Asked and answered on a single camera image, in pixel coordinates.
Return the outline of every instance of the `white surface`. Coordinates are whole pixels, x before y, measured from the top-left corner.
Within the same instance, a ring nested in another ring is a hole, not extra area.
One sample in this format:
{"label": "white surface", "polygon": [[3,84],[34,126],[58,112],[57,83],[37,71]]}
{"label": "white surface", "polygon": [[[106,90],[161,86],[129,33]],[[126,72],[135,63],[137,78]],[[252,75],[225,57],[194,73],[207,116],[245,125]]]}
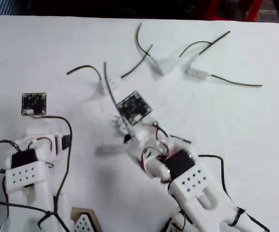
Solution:
{"label": "white surface", "polygon": [[[167,186],[150,180],[126,154],[97,152],[103,138],[115,134],[110,122],[115,108],[109,96],[97,92],[93,70],[66,75],[84,64],[102,73],[104,61],[110,76],[128,72],[142,57],[134,41],[140,22],[141,44],[146,49],[154,44],[157,59],[232,31],[192,66],[233,81],[263,83],[263,88],[212,78],[197,82],[185,76],[182,63],[159,77],[147,60],[114,95],[120,101],[138,90],[167,131],[192,140],[199,153],[224,157],[235,203],[279,231],[279,24],[1,16],[0,139],[15,140],[26,123],[40,124],[20,115],[21,94],[47,92],[47,113],[67,117],[73,126],[64,188],[71,205],[94,209],[105,232],[158,231],[176,207]],[[190,49],[186,62],[198,51]],[[67,131],[62,121],[59,125]],[[0,145],[0,165],[7,149]],[[205,161],[219,180],[220,162]],[[62,162],[55,167],[61,179],[64,168]],[[0,206],[0,224],[5,215]]]}

